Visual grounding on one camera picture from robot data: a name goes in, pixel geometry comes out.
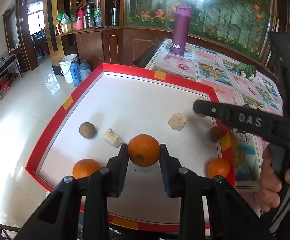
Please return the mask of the right hand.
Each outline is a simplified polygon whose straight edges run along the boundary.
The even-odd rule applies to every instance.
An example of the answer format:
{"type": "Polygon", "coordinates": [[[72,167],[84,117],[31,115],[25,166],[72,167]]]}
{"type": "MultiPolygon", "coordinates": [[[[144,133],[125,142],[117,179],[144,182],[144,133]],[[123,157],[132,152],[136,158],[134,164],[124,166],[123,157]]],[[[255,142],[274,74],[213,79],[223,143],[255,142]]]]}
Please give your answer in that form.
{"type": "MultiPolygon", "coordinates": [[[[261,176],[258,182],[259,191],[256,194],[256,202],[264,212],[269,212],[271,208],[279,206],[281,199],[278,193],[282,189],[282,182],[271,166],[272,152],[269,146],[263,151],[261,176]]],[[[290,168],[285,173],[285,181],[290,184],[290,168]]]]}

